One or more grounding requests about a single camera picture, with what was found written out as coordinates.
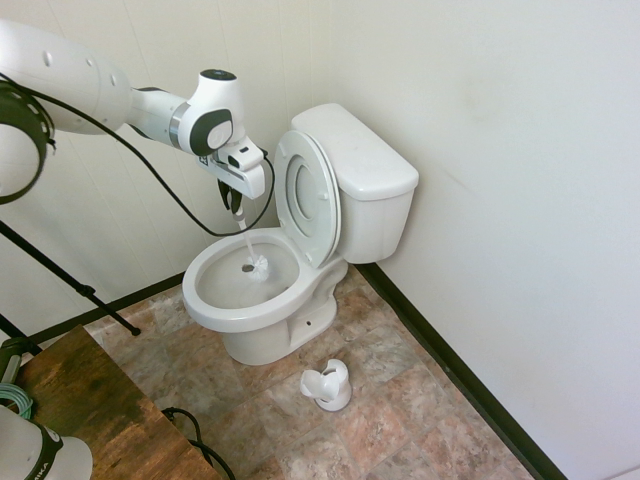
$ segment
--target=toilet tank lid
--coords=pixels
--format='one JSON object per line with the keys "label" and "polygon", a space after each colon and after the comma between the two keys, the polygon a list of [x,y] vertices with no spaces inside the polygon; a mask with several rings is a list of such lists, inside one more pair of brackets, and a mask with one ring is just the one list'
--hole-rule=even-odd
{"label": "toilet tank lid", "polygon": [[418,171],[342,106],[319,105],[294,117],[294,130],[325,151],[338,186],[360,201],[402,195],[418,184]]}

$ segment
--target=toilet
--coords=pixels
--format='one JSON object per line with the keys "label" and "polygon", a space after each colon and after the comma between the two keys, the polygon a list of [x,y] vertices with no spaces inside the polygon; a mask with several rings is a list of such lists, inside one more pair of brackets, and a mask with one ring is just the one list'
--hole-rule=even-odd
{"label": "toilet", "polygon": [[275,362],[329,328],[348,263],[393,254],[418,184],[415,168],[337,104],[292,120],[274,168],[280,226],[245,233],[269,262],[267,280],[242,271],[248,248],[236,235],[200,253],[182,282],[189,315],[247,365]]}

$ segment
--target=floor tile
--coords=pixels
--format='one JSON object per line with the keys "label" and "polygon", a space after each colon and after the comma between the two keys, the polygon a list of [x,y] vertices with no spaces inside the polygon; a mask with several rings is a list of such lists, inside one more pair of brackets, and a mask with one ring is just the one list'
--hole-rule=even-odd
{"label": "floor tile", "polygon": [[387,458],[365,477],[365,480],[395,479],[440,480],[422,457],[420,449],[413,442]]}
{"label": "floor tile", "polygon": [[337,300],[338,313],[333,325],[346,342],[352,342],[385,323],[382,311],[371,303],[361,288]]}
{"label": "floor tile", "polygon": [[465,398],[462,392],[453,384],[451,379],[444,372],[442,367],[438,365],[438,362],[435,361],[432,357],[424,360],[424,364],[427,366],[431,374],[438,380],[442,389],[447,392],[449,398],[459,406],[464,406],[473,409],[473,407],[469,404],[469,401]]}
{"label": "floor tile", "polygon": [[316,338],[300,347],[295,354],[305,368],[316,369],[316,364],[337,352],[345,345],[342,336],[334,327],[329,327]]}
{"label": "floor tile", "polygon": [[221,417],[248,398],[230,361],[185,371],[177,387],[184,404],[175,406],[212,418]]}
{"label": "floor tile", "polygon": [[351,290],[362,287],[364,285],[369,285],[364,277],[358,272],[358,269],[353,265],[349,264],[349,269],[347,270],[347,275],[338,282],[336,285],[336,289],[333,292],[333,295],[336,298],[340,298],[345,296]]}
{"label": "floor tile", "polygon": [[177,370],[188,371],[228,359],[222,336],[192,323],[166,336],[167,353]]}
{"label": "floor tile", "polygon": [[351,384],[352,399],[364,397],[376,390],[376,385],[365,373],[360,361],[352,352],[350,345],[341,348],[336,353],[317,362],[315,365],[311,366],[311,368],[319,372],[323,371],[331,358],[340,360],[347,366],[347,370],[349,371],[349,383]]}
{"label": "floor tile", "polygon": [[387,319],[387,324],[391,325],[400,338],[406,343],[412,350],[413,353],[417,355],[417,357],[422,360],[424,363],[433,360],[431,355],[424,349],[422,345],[415,339],[415,337],[409,332],[407,327],[404,326],[402,321],[398,318],[396,312],[394,312],[391,307],[385,304],[381,308],[382,313],[384,313],[385,318]]}
{"label": "floor tile", "polygon": [[245,402],[216,420],[201,417],[204,442],[229,464],[236,476],[248,475],[273,456],[276,445],[268,437],[252,402]]}
{"label": "floor tile", "polygon": [[389,380],[381,391],[393,405],[402,424],[414,436],[435,427],[455,410],[449,397],[422,363],[416,363]]}
{"label": "floor tile", "polygon": [[320,407],[300,393],[300,377],[295,373],[253,399],[267,435],[279,446],[290,444],[325,419]]}
{"label": "floor tile", "polygon": [[260,393],[302,371],[302,363],[295,352],[268,365],[251,366],[233,360],[233,366],[249,395]]}
{"label": "floor tile", "polygon": [[162,335],[158,332],[150,311],[141,311],[125,319],[140,329],[140,335],[134,337],[111,317],[104,317],[85,327],[89,334],[99,338],[102,348],[116,363],[131,356],[142,344],[161,343]]}
{"label": "floor tile", "polygon": [[117,361],[120,368],[152,400],[176,383],[171,361],[161,342],[139,340]]}
{"label": "floor tile", "polygon": [[276,454],[286,480],[357,480],[358,467],[338,434],[323,424]]}
{"label": "floor tile", "polygon": [[413,350],[389,326],[376,328],[349,348],[367,377],[377,385],[391,380],[419,361]]}
{"label": "floor tile", "polygon": [[269,457],[243,480],[285,480],[284,473],[275,457]]}
{"label": "floor tile", "polygon": [[364,293],[364,295],[369,299],[369,301],[376,307],[383,308],[387,305],[387,302],[385,302],[382,297],[378,295],[378,292],[376,292],[374,288],[368,283],[365,283],[359,288],[362,290],[362,293]]}
{"label": "floor tile", "polygon": [[516,478],[504,465],[500,465],[495,471],[485,477],[485,480],[516,480]]}
{"label": "floor tile", "polygon": [[466,420],[473,427],[477,435],[484,439],[489,446],[489,450],[499,462],[502,463],[513,456],[509,448],[507,448],[504,442],[500,440],[500,437],[498,437],[496,432],[493,431],[489,424],[473,409],[473,407],[464,409],[459,408],[458,411],[464,412]]}
{"label": "floor tile", "polygon": [[527,471],[526,468],[520,463],[515,455],[511,454],[504,461],[504,466],[507,467],[512,473],[516,480],[533,480],[531,474]]}
{"label": "floor tile", "polygon": [[193,323],[182,301],[182,287],[170,288],[149,299],[149,310],[153,313],[158,331],[167,334]]}
{"label": "floor tile", "polygon": [[457,415],[441,420],[416,444],[442,480],[480,480],[500,464],[484,436]]}
{"label": "floor tile", "polygon": [[151,298],[153,297],[145,298],[144,300],[141,300],[137,303],[134,303],[133,305],[123,308],[118,313],[127,319],[134,317],[139,313],[144,313],[147,310],[149,310],[149,301],[151,300]]}
{"label": "floor tile", "polygon": [[371,470],[410,440],[382,395],[352,401],[333,423],[363,472]]}
{"label": "floor tile", "polygon": [[[156,391],[155,395],[149,398],[153,400],[153,403],[155,403],[156,407],[160,410],[164,410],[169,407],[177,407],[191,412],[188,408],[189,403],[184,399],[182,388],[177,380],[172,385],[168,385],[166,388]],[[196,437],[194,434],[187,436],[187,438],[195,439]]]}

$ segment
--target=white wall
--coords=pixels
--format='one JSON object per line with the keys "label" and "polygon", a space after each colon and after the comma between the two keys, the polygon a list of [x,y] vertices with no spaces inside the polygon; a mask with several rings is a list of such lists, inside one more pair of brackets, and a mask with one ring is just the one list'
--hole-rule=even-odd
{"label": "white wall", "polygon": [[571,479],[640,464],[640,2],[332,2],[421,174],[383,270]]}
{"label": "white wall", "polygon": [[637,468],[631,472],[623,473],[622,475],[617,476],[612,480],[640,480],[640,468]]}
{"label": "white wall", "polygon": [[[294,0],[0,0],[0,17],[83,43],[135,87],[189,97],[206,68],[234,72],[250,137],[270,152],[297,113],[328,100],[329,4]],[[120,129],[208,226],[233,231],[193,158]],[[0,218],[111,301],[183,272],[213,238],[141,162],[106,137],[58,132],[41,180]],[[264,200],[248,208],[255,218]],[[271,209],[264,224],[274,225]],[[94,308],[0,238],[0,312],[31,334]]]}

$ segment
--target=toilet seat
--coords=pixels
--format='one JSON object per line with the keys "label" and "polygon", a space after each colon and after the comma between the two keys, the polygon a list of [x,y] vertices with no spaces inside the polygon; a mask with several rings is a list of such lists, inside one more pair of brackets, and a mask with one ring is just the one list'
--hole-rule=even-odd
{"label": "toilet seat", "polygon": [[313,138],[293,130],[278,144],[275,175],[280,225],[318,268],[340,239],[340,196],[331,163]]}

